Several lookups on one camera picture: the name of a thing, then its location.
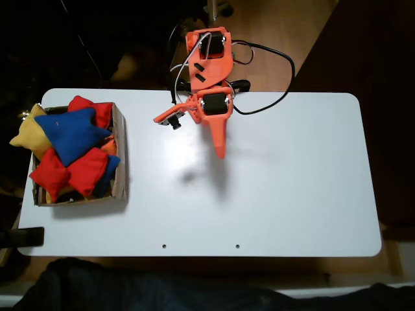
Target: wire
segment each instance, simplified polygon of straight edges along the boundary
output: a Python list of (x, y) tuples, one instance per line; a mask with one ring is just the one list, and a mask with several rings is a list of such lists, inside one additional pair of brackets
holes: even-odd
[(170, 72), (172, 73), (174, 70), (176, 70), (177, 68), (179, 68), (181, 65), (183, 65), (182, 63), (179, 63), (178, 65), (175, 65), (173, 67), (170, 68)]
[(244, 62), (241, 62), (241, 61), (236, 60), (234, 58), (233, 59), (233, 62), (234, 63), (239, 63), (241, 65), (249, 65), (252, 62), (252, 60), (254, 60), (254, 57), (255, 57), (255, 51), (254, 51), (254, 49), (248, 44), (248, 42), (246, 42), (244, 40), (232, 40), (232, 45), (234, 45), (234, 44), (246, 45), (247, 47), (249, 47), (250, 50), (251, 50), (251, 59), (248, 62), (244, 63)]
[(200, 37), (200, 39), (196, 42), (195, 46), (192, 48), (192, 51), (190, 51), (189, 55), (187, 55), (187, 58), (183, 62), (182, 66), (180, 67), (179, 73), (177, 74), (176, 81), (174, 82), (174, 96), (179, 100), (179, 102), (183, 103), (181, 98), (177, 95), (177, 81), (179, 80), (180, 75), (182, 74), (183, 68), (186, 66), (186, 64), (189, 62), (190, 57), (192, 57), (193, 53), (197, 50), (197, 48), (200, 45), (200, 42), (203, 41), (204, 38), (209, 36), (209, 41), (207, 43), (207, 49), (206, 49), (206, 58), (208, 58), (209, 55), (209, 48), (210, 48), (210, 40), (212, 38), (212, 33), (206, 32), (203, 34), (203, 36)]
[(233, 108), (235, 108), (236, 112), (240, 113), (241, 115), (252, 115), (254, 113), (258, 113), (258, 112), (264, 111), (264, 110), (266, 110), (268, 108), (274, 107), (276, 104), (278, 104), (279, 102), (281, 102), (288, 95), (289, 90), (290, 90), (291, 85), (292, 85), (292, 82), (294, 81), (294, 77), (296, 75), (296, 68), (295, 68), (294, 61), (292, 60), (292, 58), (290, 56), (288, 56), (288, 55), (286, 55), (286, 54), (284, 54), (282, 52), (279, 52), (277, 50), (271, 49), (270, 47), (265, 47), (265, 46), (260, 45), (260, 44), (250, 43), (250, 42), (246, 42), (246, 43), (250, 47), (255, 47), (256, 49), (261, 49), (261, 50), (264, 50), (264, 51), (267, 51), (267, 52), (271, 52), (273, 54), (276, 54), (278, 56), (284, 57), (286, 60), (289, 61), (290, 65), (291, 65), (291, 81), (290, 81), (290, 84), (288, 85), (288, 88), (284, 92), (284, 94), (281, 97), (279, 97), (275, 102), (273, 102), (272, 104), (267, 105), (267, 106), (265, 106), (265, 107), (263, 107), (261, 109), (257, 109), (257, 110), (253, 110), (253, 111), (249, 111), (249, 112), (243, 112), (243, 111), (239, 110), (235, 106), (235, 104), (233, 105)]
[(231, 90), (232, 90), (232, 98), (235, 98), (236, 94), (235, 94), (235, 90), (233, 89), (232, 85), (227, 80), (225, 80), (224, 82), (231, 88)]
[[(64, 0), (60, 0), (60, 2), (62, 3), (62, 6), (64, 7), (64, 9), (65, 9), (65, 11), (66, 11), (66, 14), (67, 14), (67, 15), (69, 15), (69, 12), (68, 12), (68, 11), (67, 11), (67, 9), (66, 9), (66, 6), (65, 6), (65, 3), (64, 3)], [(98, 75), (99, 75), (99, 79), (100, 79), (100, 82), (99, 82), (100, 86), (99, 86), (99, 87), (101, 88), (101, 87), (102, 87), (102, 75), (101, 75), (101, 70), (99, 70), (98, 65), (95, 63), (95, 60), (93, 60), (93, 57), (92, 57), (91, 53), (89, 53), (88, 48), (84, 45), (84, 42), (82, 41), (82, 38), (79, 36), (78, 32), (77, 32), (77, 36), (78, 36), (78, 38), (79, 38), (80, 43), (81, 43), (81, 44), (82, 44), (82, 46), (85, 48), (86, 54), (88, 54), (88, 56), (89, 56), (90, 60), (92, 61), (92, 64), (95, 66), (96, 70), (98, 71)]]

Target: cardboard box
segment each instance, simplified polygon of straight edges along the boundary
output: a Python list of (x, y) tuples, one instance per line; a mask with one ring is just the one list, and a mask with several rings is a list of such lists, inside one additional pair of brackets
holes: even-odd
[[(47, 114), (61, 114), (67, 112), (66, 107), (45, 108)], [(123, 114), (119, 111), (117, 105), (112, 106), (112, 123), (113, 135), (117, 144), (117, 157), (121, 159), (115, 170), (115, 179), (111, 182), (111, 195), (94, 200), (69, 200), (61, 203), (46, 203), (46, 190), (33, 181), (33, 200), (38, 206), (64, 206), (88, 204), (90, 202), (101, 202), (108, 200), (127, 200), (126, 186), (128, 183), (126, 173), (127, 143), (126, 143), (126, 125)], [(38, 167), (40, 161), (32, 154), (33, 166), (32, 171)]]

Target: dark fabric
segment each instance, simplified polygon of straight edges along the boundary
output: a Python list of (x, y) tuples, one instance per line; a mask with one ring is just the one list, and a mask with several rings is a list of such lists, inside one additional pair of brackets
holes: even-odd
[(143, 275), (58, 259), (13, 310), (415, 310), (415, 288), (375, 284), (339, 297), (293, 299), (246, 285)]

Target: yellow bean bag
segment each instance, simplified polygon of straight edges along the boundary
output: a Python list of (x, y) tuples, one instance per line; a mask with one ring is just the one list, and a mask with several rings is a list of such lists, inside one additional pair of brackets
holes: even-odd
[(39, 160), (42, 160), (46, 150), (52, 147), (52, 144), (46, 137), (45, 132), (42, 130), (40, 125), (34, 120), (35, 117), (40, 115), (46, 115), (46, 112), (40, 105), (35, 104), (32, 111), (21, 123), (19, 135), (14, 137), (10, 141), (10, 144), (15, 147), (24, 147), (32, 150), (34, 155)]

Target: black cable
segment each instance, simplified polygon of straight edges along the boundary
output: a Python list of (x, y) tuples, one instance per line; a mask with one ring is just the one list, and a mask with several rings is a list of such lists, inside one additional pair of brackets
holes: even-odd
[(254, 50), (252, 49), (252, 47), (248, 44), (248, 42), (246, 42), (246, 41), (244, 41), (244, 40), (232, 40), (232, 44), (233, 43), (235, 43), (235, 44), (240, 44), (240, 45), (246, 45), (247, 47), (249, 47), (250, 48), (250, 50), (251, 50), (251, 58), (249, 59), (249, 61), (248, 62), (241, 62), (240, 60), (236, 60), (235, 58), (233, 59), (233, 61), (235, 62), (235, 63), (239, 63), (239, 64), (241, 64), (241, 65), (249, 65), (253, 60), (254, 60), (254, 56), (255, 56), (255, 52), (254, 52)]
[(279, 102), (281, 102), (288, 95), (289, 90), (290, 90), (290, 87), (291, 87), (291, 84), (292, 84), (292, 81), (294, 81), (294, 77), (296, 75), (296, 68), (295, 68), (294, 61), (292, 60), (292, 58), (290, 56), (288, 56), (288, 55), (286, 55), (286, 54), (284, 54), (282, 52), (279, 52), (277, 50), (271, 49), (270, 47), (265, 47), (265, 46), (260, 45), (260, 44), (250, 43), (250, 42), (246, 42), (246, 43), (250, 47), (255, 47), (257, 49), (261, 49), (261, 50), (264, 50), (264, 51), (271, 52), (273, 54), (282, 56), (286, 60), (288, 60), (290, 62), (290, 64), (291, 64), (291, 81), (290, 81), (290, 84), (288, 85), (288, 88), (285, 91), (285, 93), (281, 97), (279, 97), (275, 102), (273, 102), (271, 105), (268, 105), (268, 106), (266, 106), (264, 108), (261, 108), (261, 109), (258, 109), (258, 110), (249, 111), (249, 112), (243, 112), (243, 111), (239, 110), (235, 105), (233, 105), (233, 108), (236, 110), (236, 112), (240, 113), (241, 115), (252, 115), (254, 113), (261, 112), (261, 111), (264, 111), (264, 110), (266, 110), (268, 108), (271, 108), (271, 107), (275, 106), (276, 104), (278, 104)]

